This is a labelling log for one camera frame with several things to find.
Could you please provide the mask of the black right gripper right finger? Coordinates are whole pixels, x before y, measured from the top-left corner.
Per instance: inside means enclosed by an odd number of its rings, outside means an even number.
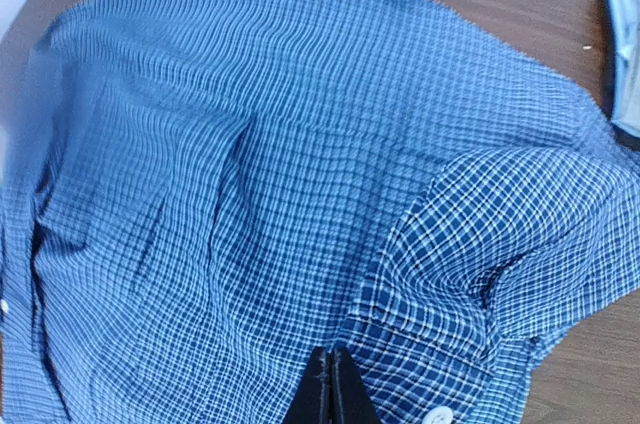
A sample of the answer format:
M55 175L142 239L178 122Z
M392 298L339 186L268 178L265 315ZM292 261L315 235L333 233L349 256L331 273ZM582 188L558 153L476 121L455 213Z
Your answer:
M331 353L331 422L337 424L379 424L358 367L346 348Z

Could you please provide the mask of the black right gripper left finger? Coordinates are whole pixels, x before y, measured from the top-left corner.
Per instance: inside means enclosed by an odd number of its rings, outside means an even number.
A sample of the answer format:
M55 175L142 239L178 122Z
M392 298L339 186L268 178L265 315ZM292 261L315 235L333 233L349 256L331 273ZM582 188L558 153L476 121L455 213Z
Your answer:
M325 348L312 350L284 424L327 424L331 398L330 355Z

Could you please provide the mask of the blue checked shirt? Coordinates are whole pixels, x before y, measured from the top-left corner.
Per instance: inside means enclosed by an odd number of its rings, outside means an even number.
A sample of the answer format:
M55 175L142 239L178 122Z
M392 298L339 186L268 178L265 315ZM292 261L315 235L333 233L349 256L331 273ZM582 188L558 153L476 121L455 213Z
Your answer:
M1 181L5 423L283 423L316 347L380 423L516 423L639 286L639 157L431 0L86 0Z

